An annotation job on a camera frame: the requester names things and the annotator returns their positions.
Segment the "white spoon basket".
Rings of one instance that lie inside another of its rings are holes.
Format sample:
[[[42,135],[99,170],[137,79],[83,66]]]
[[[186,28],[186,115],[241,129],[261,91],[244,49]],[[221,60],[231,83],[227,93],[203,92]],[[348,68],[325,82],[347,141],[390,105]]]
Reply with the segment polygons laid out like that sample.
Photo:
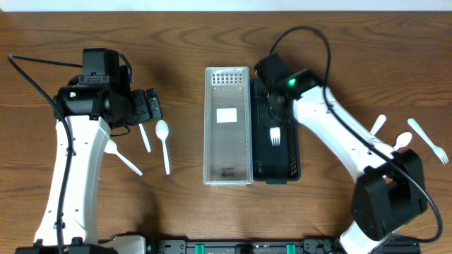
[[[163,153],[166,175],[170,175],[170,161],[169,161],[169,157],[168,157],[167,144],[166,144],[166,139],[169,135],[169,127],[164,120],[159,120],[157,122],[157,124],[155,126],[155,133],[156,133],[156,136],[162,142],[162,153]]]

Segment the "white spoon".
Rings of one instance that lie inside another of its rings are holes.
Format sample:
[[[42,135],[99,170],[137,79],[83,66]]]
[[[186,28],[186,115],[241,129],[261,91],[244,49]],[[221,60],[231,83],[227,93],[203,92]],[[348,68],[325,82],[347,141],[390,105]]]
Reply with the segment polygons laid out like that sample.
[[[142,136],[143,143],[145,145],[146,151],[147,152],[151,152],[152,148],[151,148],[151,144],[150,144],[150,141],[149,141],[149,138],[148,138],[148,134],[146,133],[145,127],[144,127],[144,125],[142,123],[140,123],[138,126],[140,128],[141,136]]]
[[[411,132],[407,131],[407,132],[401,133],[396,138],[395,145],[393,146],[394,150],[399,150],[403,147],[407,147],[410,144],[411,140],[412,140]]]
[[[118,150],[117,144],[113,141],[113,139],[109,139],[107,141],[107,144],[105,146],[105,153],[116,155],[120,160],[125,163],[126,166],[128,166],[132,171],[134,171],[139,176],[143,175],[143,172],[129,159],[127,159],[123,154],[121,154]]]

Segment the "white fork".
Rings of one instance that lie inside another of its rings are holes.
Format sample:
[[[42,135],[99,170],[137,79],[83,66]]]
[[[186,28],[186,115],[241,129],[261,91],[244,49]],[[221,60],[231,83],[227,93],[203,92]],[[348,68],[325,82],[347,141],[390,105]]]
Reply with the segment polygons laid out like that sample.
[[[270,133],[270,140],[271,140],[272,146],[279,146],[280,138],[281,138],[280,128],[272,127],[272,128],[270,128],[269,133]]]
[[[421,139],[423,139],[423,141],[425,141],[425,143],[428,144],[428,146],[430,146],[430,148],[432,149],[434,154],[440,159],[442,164],[448,164],[449,163],[448,156],[447,156],[446,152],[444,151],[444,149],[439,147],[439,146],[437,146],[437,145],[435,145],[432,142],[432,140],[424,132],[424,130],[418,124],[418,122],[416,122],[416,120],[414,120],[413,118],[409,118],[407,120],[407,123],[421,137]]]
[[[373,126],[371,127],[370,133],[372,135],[376,135],[377,132],[381,129],[381,127],[385,124],[386,119],[387,119],[386,115],[384,114],[378,115]]]

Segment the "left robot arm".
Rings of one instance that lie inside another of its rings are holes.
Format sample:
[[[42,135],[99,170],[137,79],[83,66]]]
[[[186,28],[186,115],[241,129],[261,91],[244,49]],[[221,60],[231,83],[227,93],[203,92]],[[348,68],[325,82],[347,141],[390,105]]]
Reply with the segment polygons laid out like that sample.
[[[117,234],[102,241],[97,197],[104,153],[117,154],[112,130],[149,121],[162,123],[154,89],[132,90],[133,69],[112,49],[83,50],[83,72],[50,97],[20,66],[16,70],[54,109],[57,151],[45,214],[31,247],[17,253],[157,253],[144,233]]]

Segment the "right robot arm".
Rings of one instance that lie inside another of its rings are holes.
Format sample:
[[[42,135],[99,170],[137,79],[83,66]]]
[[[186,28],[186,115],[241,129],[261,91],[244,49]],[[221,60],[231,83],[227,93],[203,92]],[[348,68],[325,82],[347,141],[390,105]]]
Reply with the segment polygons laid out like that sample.
[[[267,94],[264,122],[305,126],[340,160],[355,189],[353,223],[339,238],[344,253],[371,253],[427,210],[422,161],[398,152],[364,128],[333,96],[325,81],[305,68],[290,70],[278,54],[254,67]]]

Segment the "white label sticker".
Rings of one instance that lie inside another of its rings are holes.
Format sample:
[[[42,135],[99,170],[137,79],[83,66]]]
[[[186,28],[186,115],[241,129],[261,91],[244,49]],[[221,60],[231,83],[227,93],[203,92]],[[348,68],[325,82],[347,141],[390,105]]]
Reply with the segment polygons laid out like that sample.
[[[236,123],[237,109],[236,108],[219,108],[216,109],[217,123]]]

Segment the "clear plastic basket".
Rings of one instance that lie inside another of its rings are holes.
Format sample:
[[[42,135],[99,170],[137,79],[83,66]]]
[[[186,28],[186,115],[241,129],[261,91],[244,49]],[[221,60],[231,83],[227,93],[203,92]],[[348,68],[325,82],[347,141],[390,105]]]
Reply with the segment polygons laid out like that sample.
[[[236,123],[217,123],[216,109],[236,108]],[[249,68],[207,67],[204,93],[203,182],[253,182]]]

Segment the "black plastic basket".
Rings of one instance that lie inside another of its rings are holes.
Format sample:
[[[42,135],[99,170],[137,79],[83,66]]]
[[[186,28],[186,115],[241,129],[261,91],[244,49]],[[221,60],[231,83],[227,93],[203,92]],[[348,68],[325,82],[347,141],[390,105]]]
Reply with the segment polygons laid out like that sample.
[[[270,130],[259,120],[258,112],[268,106],[260,80],[250,81],[253,178],[267,184],[286,184],[301,176],[298,130],[296,126],[280,129],[280,144],[273,146]]]

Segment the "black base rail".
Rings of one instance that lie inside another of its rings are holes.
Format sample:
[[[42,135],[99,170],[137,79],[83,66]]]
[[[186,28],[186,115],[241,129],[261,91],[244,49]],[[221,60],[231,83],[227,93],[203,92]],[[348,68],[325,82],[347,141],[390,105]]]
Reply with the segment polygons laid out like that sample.
[[[306,238],[302,241],[153,241],[146,253],[156,254],[325,254],[344,253],[337,240]]]

